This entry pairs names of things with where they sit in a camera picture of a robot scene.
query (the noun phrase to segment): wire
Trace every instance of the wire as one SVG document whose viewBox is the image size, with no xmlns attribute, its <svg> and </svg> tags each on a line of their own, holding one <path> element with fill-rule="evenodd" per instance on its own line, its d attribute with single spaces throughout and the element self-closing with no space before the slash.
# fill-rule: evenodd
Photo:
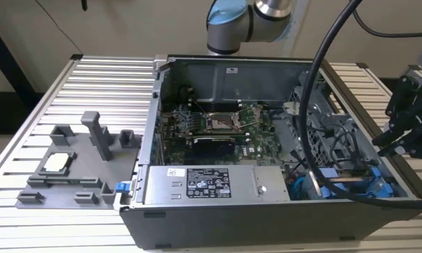
<svg viewBox="0 0 422 253">
<path fill-rule="evenodd" d="M 75 42 L 72 41 L 71 37 L 67 35 L 67 33 L 63 31 L 63 29 L 60 28 L 59 24 L 56 23 L 54 17 L 51 16 L 51 14 L 48 13 L 47 9 L 44 8 L 44 6 L 42 5 L 42 3 L 39 2 L 39 0 L 35 0 L 38 5 L 43 8 L 44 12 L 47 13 L 50 19 L 54 21 L 58 30 L 64 34 L 64 36 L 68 38 L 68 40 L 72 42 L 74 46 L 76 47 L 76 49 L 79 50 L 79 52 L 83 54 L 82 49 L 79 48 L 79 46 L 75 44 Z"/>
<path fill-rule="evenodd" d="M 178 91 L 177 91 L 177 99 L 181 101 L 181 95 L 182 95 L 182 89 L 183 88 L 193 88 L 190 85 L 185 84 L 185 85 L 181 85 L 181 87 L 178 88 Z"/>
<path fill-rule="evenodd" d="M 364 28 L 364 30 L 368 33 L 370 33 L 372 35 L 377 37 L 383 37 L 383 38 L 420 38 L 422 37 L 422 33 L 381 33 L 373 30 L 362 21 L 357 10 L 354 10 L 353 12 L 353 17 L 357 20 L 357 23 L 360 24 L 361 28 Z"/>
<path fill-rule="evenodd" d="M 337 124 L 337 123 L 322 124 L 324 127 L 326 127 L 328 125 L 333 125 L 334 127 L 340 127 L 340 128 L 342 128 L 345 131 L 348 130 L 344 125 Z"/>
<path fill-rule="evenodd" d="M 301 165 L 305 167 L 304 162 L 305 162 L 305 158 L 298 162 L 298 165 L 296 165 L 292 171 L 296 171 Z"/>
<path fill-rule="evenodd" d="M 312 145 L 309 142 L 309 132 L 308 132 L 308 113 L 309 113 L 309 102 L 312 97 L 312 91 L 313 91 L 313 82 L 316 80 L 316 76 L 320 71 L 320 67 L 325 58 L 325 54 L 330 48 L 332 42 L 345 24 L 348 21 L 350 15 L 353 14 L 356 8 L 361 4 L 362 0 L 352 0 L 342 10 L 334 24 L 332 25 L 332 28 L 325 35 L 324 41 L 321 43 L 318 52 L 316 53 L 316 57 L 312 63 L 312 67 L 309 70 L 309 75 L 305 81 L 304 90 L 302 90 L 302 96 L 301 96 L 301 107 L 300 107 L 300 125 L 301 125 L 301 142 L 302 142 L 302 149 L 306 156 L 306 161 L 309 164 L 309 167 L 317 177 L 317 179 L 324 183 L 324 185 L 329 188 L 332 192 L 336 193 L 336 195 L 341 198 L 346 198 L 352 201 L 374 205 L 379 207 L 387 207 L 387 208 L 404 208 L 404 209 L 420 209 L 422 210 L 422 200 L 383 200 L 376 198 L 368 198 L 357 196 L 356 194 L 345 191 L 340 187 L 337 187 L 329 179 L 324 176 L 322 171 L 318 168 L 318 165 L 313 159 L 313 152 L 312 152 Z"/>
<path fill-rule="evenodd" d="M 298 163 L 298 162 L 302 162 L 302 161 L 284 161 L 285 163 Z"/>
<path fill-rule="evenodd" d="M 214 1 L 213 1 L 211 6 L 210 6 L 210 10 L 209 10 L 209 14 L 206 15 L 206 30 L 207 30 L 207 31 L 209 31 L 209 18 L 210 18 L 210 14 L 211 14 L 213 7 L 214 7 L 214 5 L 217 4 L 217 1 L 218 1 L 218 0 L 214 0 Z"/>
<path fill-rule="evenodd" d="M 314 128 L 312 125 L 308 125 L 308 128 L 312 129 L 312 130 L 316 131 L 316 132 L 322 132 L 322 133 L 326 133 L 326 132 L 328 132 L 328 131 L 324 130 L 324 129 Z"/>
<path fill-rule="evenodd" d="M 207 112 L 205 111 L 205 109 L 202 108 L 202 106 L 199 105 L 199 103 L 198 103 L 194 99 L 191 99 L 191 100 L 193 100 L 193 102 L 197 104 L 197 106 L 201 108 L 202 112 L 203 112 L 205 114 L 207 114 Z"/>
</svg>

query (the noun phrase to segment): sticker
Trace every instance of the sticker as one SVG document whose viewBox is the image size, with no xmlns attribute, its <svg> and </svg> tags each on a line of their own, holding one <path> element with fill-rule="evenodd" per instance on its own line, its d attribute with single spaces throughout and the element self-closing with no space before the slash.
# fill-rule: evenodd
<svg viewBox="0 0 422 253">
<path fill-rule="evenodd" d="M 237 67 L 229 67 L 227 68 L 227 74 L 238 74 L 238 68 Z"/>
<path fill-rule="evenodd" d="M 187 169 L 189 198 L 231 198 L 229 169 Z"/>
<path fill-rule="evenodd" d="M 175 168 L 167 169 L 169 177 L 185 177 L 185 174 L 186 174 L 186 169 L 175 169 Z"/>
</svg>

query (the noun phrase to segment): white component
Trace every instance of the white component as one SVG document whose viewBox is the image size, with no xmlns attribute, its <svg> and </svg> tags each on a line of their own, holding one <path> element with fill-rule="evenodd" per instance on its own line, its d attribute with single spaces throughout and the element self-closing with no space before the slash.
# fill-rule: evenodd
<svg viewBox="0 0 422 253">
<path fill-rule="evenodd" d="M 175 169 L 175 168 L 167 169 L 169 177 L 185 177 L 185 175 L 186 175 L 186 169 Z"/>
<path fill-rule="evenodd" d="M 384 133 L 388 132 L 388 130 L 389 130 L 389 122 L 387 122 L 384 125 Z"/>
<path fill-rule="evenodd" d="M 396 151 L 397 154 L 407 154 L 407 151 L 405 151 L 405 149 L 404 149 L 403 146 L 399 146 L 399 147 L 395 149 L 395 151 Z"/>
<path fill-rule="evenodd" d="M 48 160 L 44 165 L 46 171 L 59 172 L 70 160 L 70 154 L 67 153 L 55 153 L 48 157 Z"/>
<path fill-rule="evenodd" d="M 300 102 L 286 102 L 284 103 L 284 108 L 289 114 L 298 115 L 300 113 Z"/>
<path fill-rule="evenodd" d="M 229 67 L 227 68 L 227 74 L 238 74 L 238 68 L 237 67 Z"/>
</svg>

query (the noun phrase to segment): aluminum extrusion table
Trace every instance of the aluminum extrusion table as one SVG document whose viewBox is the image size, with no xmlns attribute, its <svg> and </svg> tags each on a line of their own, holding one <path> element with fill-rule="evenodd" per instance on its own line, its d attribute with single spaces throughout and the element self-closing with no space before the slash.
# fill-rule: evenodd
<svg viewBox="0 0 422 253">
<path fill-rule="evenodd" d="M 87 110 L 99 111 L 110 132 L 143 134 L 153 87 L 149 58 L 84 56 L 71 60 L 35 111 L 0 155 L 0 253 L 142 252 L 114 210 L 16 209 L 16 197 L 51 145 L 55 124 L 80 123 Z M 391 92 L 369 69 L 332 64 L 380 126 Z M 422 178 L 422 160 L 407 157 Z M 397 221 L 362 242 L 190 249 L 190 252 L 416 252 L 422 253 L 422 215 Z"/>
</svg>

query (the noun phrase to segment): power supply label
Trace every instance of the power supply label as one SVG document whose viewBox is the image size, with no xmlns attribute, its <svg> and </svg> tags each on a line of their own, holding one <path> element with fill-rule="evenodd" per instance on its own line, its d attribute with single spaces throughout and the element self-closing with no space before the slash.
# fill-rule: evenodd
<svg viewBox="0 0 422 253">
<path fill-rule="evenodd" d="M 229 169 L 189 169 L 190 198 L 231 198 Z"/>
</svg>

